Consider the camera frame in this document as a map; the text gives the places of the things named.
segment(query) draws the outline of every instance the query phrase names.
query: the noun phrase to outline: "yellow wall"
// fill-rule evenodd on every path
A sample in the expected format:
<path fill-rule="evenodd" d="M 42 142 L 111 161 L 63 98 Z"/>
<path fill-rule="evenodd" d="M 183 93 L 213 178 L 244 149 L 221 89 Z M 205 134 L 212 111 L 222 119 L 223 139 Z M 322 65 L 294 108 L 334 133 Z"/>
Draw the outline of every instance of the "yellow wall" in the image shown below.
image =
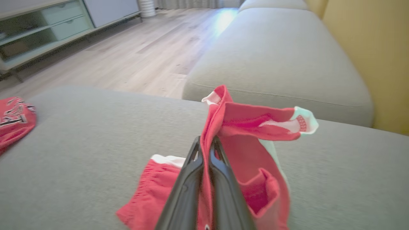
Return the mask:
<path fill-rule="evenodd" d="M 409 0 L 329 0 L 323 21 L 371 92 L 374 128 L 409 135 Z"/>
<path fill-rule="evenodd" d="M 305 0 L 305 2 L 312 12 L 318 15 L 319 18 L 322 18 L 328 0 Z"/>

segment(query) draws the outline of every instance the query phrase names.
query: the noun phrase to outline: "curtain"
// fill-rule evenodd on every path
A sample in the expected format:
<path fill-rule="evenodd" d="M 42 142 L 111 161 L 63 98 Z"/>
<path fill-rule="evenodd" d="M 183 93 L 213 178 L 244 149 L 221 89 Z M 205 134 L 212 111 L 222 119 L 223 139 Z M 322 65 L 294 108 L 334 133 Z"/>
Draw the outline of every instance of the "curtain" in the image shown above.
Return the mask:
<path fill-rule="evenodd" d="M 223 0 L 158 0 L 159 9 L 222 8 Z"/>

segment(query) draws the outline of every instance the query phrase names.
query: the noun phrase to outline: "light wood flooring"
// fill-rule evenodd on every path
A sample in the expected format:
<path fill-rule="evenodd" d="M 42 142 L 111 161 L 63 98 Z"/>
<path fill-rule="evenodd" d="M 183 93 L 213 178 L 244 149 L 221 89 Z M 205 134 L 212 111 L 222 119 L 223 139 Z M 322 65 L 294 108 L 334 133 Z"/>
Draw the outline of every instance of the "light wood flooring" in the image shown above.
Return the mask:
<path fill-rule="evenodd" d="M 85 85 L 180 98 L 187 74 L 237 14 L 236 8 L 157 11 L 77 41 L 0 82 L 0 99 Z"/>

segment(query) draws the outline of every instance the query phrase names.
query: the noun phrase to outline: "red clothing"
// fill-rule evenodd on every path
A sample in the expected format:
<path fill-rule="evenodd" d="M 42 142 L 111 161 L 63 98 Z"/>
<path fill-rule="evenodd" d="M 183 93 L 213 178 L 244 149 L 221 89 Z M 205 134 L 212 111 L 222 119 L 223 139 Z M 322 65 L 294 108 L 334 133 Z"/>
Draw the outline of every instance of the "red clothing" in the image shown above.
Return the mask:
<path fill-rule="evenodd" d="M 21 97 L 0 100 L 0 154 L 36 125 L 36 110 Z"/>
<path fill-rule="evenodd" d="M 295 140 L 314 133 L 318 124 L 312 113 L 298 107 L 276 109 L 234 103 L 225 86 L 217 87 L 202 101 L 209 105 L 209 113 L 200 137 L 204 172 L 198 229 L 215 229 L 208 162 L 215 135 L 222 142 L 257 229 L 288 229 L 288 186 L 269 152 L 271 148 L 266 146 L 271 142 L 262 140 Z M 134 197 L 117 212 L 119 218 L 132 230 L 153 230 L 178 172 L 176 167 L 153 166 L 150 161 Z"/>

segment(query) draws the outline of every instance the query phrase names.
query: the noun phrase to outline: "sofa seat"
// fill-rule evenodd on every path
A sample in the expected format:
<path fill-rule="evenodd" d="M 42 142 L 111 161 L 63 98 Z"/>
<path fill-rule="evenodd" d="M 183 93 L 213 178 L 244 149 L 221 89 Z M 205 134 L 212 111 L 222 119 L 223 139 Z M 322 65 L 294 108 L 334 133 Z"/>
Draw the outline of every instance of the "sofa seat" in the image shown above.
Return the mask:
<path fill-rule="evenodd" d="M 308 10 L 303 0 L 246 0 L 238 9 L 239 11 L 250 8 L 287 8 Z"/>
<path fill-rule="evenodd" d="M 2 230 L 127 230 L 115 212 L 149 158 L 186 157 L 208 111 L 196 101 L 78 87 L 27 101 L 37 126 L 0 156 Z M 291 188 L 290 229 L 408 229 L 409 137 L 318 123 L 311 136 L 275 142 Z"/>
<path fill-rule="evenodd" d="M 236 102 L 300 106 L 316 118 L 372 125 L 373 105 L 357 70 L 313 12 L 240 12 L 188 75 L 183 99 L 225 84 Z"/>

